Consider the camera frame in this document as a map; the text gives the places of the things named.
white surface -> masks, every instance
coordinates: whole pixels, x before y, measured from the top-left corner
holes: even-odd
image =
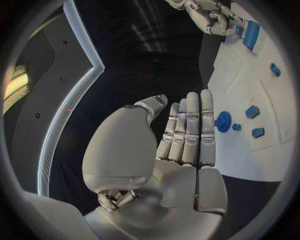
[[[231,9],[256,22],[238,4],[232,3]],[[241,124],[242,129],[230,128],[226,133],[216,130],[215,167],[226,176],[278,182],[286,173],[295,144],[296,98],[280,49],[268,35],[259,48],[255,55],[234,37],[227,37],[219,48],[208,83],[214,116],[228,111],[232,124]],[[280,77],[271,72],[270,63],[281,70]],[[254,119],[245,114],[251,105],[260,109],[260,115]],[[253,138],[252,129],[261,127],[265,135]]]

blue knob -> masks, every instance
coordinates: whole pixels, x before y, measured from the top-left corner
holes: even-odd
[[[260,114],[260,109],[254,105],[252,105],[246,110],[246,116],[250,119],[254,119],[259,114]]]
[[[241,126],[241,124],[233,124],[233,125],[232,125],[232,129],[233,129],[234,131],[241,131],[242,126]]]
[[[271,69],[271,71],[272,71],[277,77],[280,76],[281,71],[280,71],[280,69],[276,66],[276,64],[275,64],[274,62],[272,62],[272,63],[270,64],[270,69]]]
[[[227,132],[231,126],[230,113],[228,111],[222,111],[214,121],[214,125],[221,133]]]
[[[265,129],[263,127],[261,128],[254,128],[252,129],[252,136],[257,139],[261,136],[265,135]]]

